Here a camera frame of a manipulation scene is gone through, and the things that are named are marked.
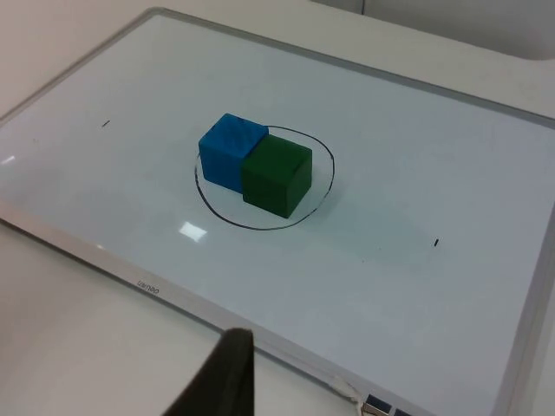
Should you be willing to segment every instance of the whiteboard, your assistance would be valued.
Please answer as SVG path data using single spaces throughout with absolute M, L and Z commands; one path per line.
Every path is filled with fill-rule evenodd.
M 200 173 L 211 206 L 314 213 L 253 231 L 207 208 L 198 141 L 224 113 L 333 159 L 275 129 L 315 153 L 292 218 Z M 4 221 L 335 388 L 414 416 L 508 406 L 553 272 L 550 121 L 155 10 L 1 125 Z

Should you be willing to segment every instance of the dark foreground object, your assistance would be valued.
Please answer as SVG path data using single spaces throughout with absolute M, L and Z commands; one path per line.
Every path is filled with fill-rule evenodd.
M 193 381 L 164 416 L 253 416 L 254 342 L 252 332 L 222 335 Z

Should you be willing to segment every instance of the sticker label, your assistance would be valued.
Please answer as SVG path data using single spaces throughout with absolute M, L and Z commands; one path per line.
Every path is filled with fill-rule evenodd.
M 141 280 L 139 280 L 139 282 L 137 283 L 137 286 L 139 286 L 141 289 L 145 290 L 148 293 L 152 293 L 153 295 L 158 295 L 159 292 L 160 292 L 158 290 L 158 288 L 155 288 L 154 286 L 151 286 L 150 284 L 146 284 Z

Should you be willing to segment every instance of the blue cube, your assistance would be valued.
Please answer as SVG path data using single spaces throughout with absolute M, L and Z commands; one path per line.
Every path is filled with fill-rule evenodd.
M 224 114 L 199 141 L 205 179 L 242 193 L 243 160 L 268 133 L 266 126 Z

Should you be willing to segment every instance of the black marker line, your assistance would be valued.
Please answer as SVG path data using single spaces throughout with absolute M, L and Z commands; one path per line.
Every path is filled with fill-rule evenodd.
M 334 179 L 336 178 L 336 158 L 334 157 L 333 153 L 331 152 L 330 148 L 327 147 L 321 140 L 317 139 L 314 136 L 311 136 L 307 133 L 302 133 L 299 132 L 298 130 L 292 129 L 292 128 L 288 128 L 288 127 L 280 127 L 280 126 L 267 126 L 268 128 L 277 128 L 277 129 L 282 129 L 282 130 L 287 130 L 289 132 L 293 132 L 293 133 L 298 133 L 301 134 L 305 137 L 308 137 L 309 139 L 313 139 L 314 141 L 316 141 L 317 143 L 319 143 L 328 153 L 328 155 L 330 156 L 331 159 L 331 181 L 330 181 L 330 186 L 328 187 L 328 191 L 325 193 L 325 195 L 322 197 L 322 200 L 320 201 L 320 203 L 317 205 L 316 208 L 314 208 L 311 212 L 309 212 L 308 214 L 306 214 L 304 217 L 302 217 L 301 219 L 299 219 L 298 221 L 296 221 L 293 224 L 288 224 L 288 225 L 281 225 L 279 227 L 270 227 L 270 228 L 259 228 L 259 227 L 251 227 L 250 225 L 246 225 L 246 224 L 241 224 L 241 223 L 236 223 L 235 221 L 231 221 L 229 218 L 224 217 L 222 214 L 220 214 L 219 212 L 217 212 L 214 207 L 212 207 L 210 205 L 210 203 L 208 202 L 208 200 L 206 199 L 205 194 L 202 192 L 202 189 L 200 189 L 200 184 L 199 184 L 199 160 L 200 160 L 200 153 L 197 154 L 197 161 L 195 163 L 194 166 L 194 182 L 197 186 L 197 191 L 199 192 L 200 197 L 202 198 L 203 202 L 205 203 L 206 207 L 211 211 L 212 214 L 214 214 L 216 217 L 218 217 L 219 219 L 226 221 L 228 224 L 231 225 L 235 225 L 236 227 L 239 228 L 244 228 L 246 230 L 252 230 L 252 231 L 276 231 L 276 230 L 284 230 L 286 228 L 291 228 L 293 225 L 297 225 L 302 223 L 306 218 L 308 218 L 309 216 L 311 216 L 314 212 L 316 212 L 318 210 L 318 208 L 320 208 L 323 204 L 323 201 L 325 201 L 325 199 L 328 197 L 328 195 L 331 192 L 331 187 L 333 186 L 333 182 Z

